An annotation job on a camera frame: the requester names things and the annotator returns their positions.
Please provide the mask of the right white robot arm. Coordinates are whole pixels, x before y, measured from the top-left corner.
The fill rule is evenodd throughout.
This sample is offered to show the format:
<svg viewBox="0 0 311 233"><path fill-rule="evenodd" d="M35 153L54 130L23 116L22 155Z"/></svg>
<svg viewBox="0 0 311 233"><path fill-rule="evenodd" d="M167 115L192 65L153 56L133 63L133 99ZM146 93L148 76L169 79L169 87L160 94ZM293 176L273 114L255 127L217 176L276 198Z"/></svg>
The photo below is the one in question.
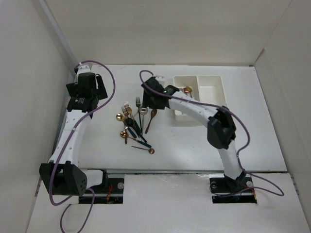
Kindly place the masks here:
<svg viewBox="0 0 311 233"><path fill-rule="evenodd" d="M223 163L226 188L232 192L242 188L246 173L238 159L232 112L225 106L204 105L172 85L163 87L156 77L150 77L141 86L144 89L144 106L180 111L206 127L207 141L218 150Z"/></svg>

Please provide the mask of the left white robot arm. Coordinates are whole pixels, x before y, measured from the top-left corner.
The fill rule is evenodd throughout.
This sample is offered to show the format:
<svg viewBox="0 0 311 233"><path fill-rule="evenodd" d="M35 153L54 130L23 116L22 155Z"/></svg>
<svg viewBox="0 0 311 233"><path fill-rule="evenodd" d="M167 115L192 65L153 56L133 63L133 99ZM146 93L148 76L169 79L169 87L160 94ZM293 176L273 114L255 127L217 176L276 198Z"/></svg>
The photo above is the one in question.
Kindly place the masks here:
<svg viewBox="0 0 311 233"><path fill-rule="evenodd" d="M78 167L83 135L93 111L100 100L107 98L107 92L101 76L91 72L89 65L79 65L74 71L76 81L66 86L70 100L60 139L49 161L39 168L41 179L51 195L82 196L91 187L101 193L109 186L103 170Z"/></svg>

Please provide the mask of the silver round spoon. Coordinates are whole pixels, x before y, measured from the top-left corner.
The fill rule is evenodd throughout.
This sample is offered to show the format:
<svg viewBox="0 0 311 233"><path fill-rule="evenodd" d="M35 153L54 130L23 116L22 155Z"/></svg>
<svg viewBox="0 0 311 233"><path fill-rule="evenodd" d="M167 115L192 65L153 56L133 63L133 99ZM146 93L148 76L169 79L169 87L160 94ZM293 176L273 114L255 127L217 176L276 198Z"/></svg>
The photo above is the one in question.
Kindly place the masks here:
<svg viewBox="0 0 311 233"><path fill-rule="evenodd" d="M144 116L148 113L148 108L144 107L144 106L140 106L139 107L139 116L140 116L140 128L141 128L141 132L144 132Z"/></svg>

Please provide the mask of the black round spoon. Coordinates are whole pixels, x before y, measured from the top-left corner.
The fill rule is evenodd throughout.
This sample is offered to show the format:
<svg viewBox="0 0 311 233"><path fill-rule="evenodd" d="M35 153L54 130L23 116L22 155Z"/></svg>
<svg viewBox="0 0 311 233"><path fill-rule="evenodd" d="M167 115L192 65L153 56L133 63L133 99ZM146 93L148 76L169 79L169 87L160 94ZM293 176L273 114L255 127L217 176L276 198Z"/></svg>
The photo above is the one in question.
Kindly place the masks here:
<svg viewBox="0 0 311 233"><path fill-rule="evenodd" d="M147 140L146 140L141 134L139 134L139 133L137 132L137 130L135 129L133 120L132 120L131 118L126 119L126 120L125 120L125 124L126 124L126 126L128 126L128 127L132 127L132 128L134 129L134 131L136 132L136 134L137 134L145 143L147 143Z"/></svg>

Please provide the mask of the black fork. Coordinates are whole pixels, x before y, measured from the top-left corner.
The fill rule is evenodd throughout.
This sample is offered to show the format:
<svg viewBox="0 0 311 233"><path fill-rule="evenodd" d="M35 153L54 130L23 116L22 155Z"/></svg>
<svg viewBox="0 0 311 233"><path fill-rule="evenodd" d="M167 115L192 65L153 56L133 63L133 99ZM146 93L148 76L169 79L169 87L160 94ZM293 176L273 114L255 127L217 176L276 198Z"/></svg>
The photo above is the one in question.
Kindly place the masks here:
<svg viewBox="0 0 311 233"><path fill-rule="evenodd" d="M140 125L140 130L142 131L142 122L141 122L141 115L140 115L140 97L136 97L136 107L138 108L138 117L139 117L139 125Z"/></svg>

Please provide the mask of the brown wooden spoon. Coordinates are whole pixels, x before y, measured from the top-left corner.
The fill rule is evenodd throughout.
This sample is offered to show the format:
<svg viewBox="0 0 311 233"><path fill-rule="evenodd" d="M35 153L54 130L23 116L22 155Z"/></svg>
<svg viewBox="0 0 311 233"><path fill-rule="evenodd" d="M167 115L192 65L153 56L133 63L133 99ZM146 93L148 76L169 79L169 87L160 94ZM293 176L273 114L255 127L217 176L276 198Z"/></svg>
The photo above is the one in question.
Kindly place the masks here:
<svg viewBox="0 0 311 233"><path fill-rule="evenodd" d="M147 125L147 128L146 128L146 130L145 130L145 134L148 133L148 130L149 130L150 125L151 125L151 122L152 122L153 118L154 118L156 115L157 115L157 109L152 109L152 111L151 111L151 116L150 116L150 120L149 120L148 125Z"/></svg>

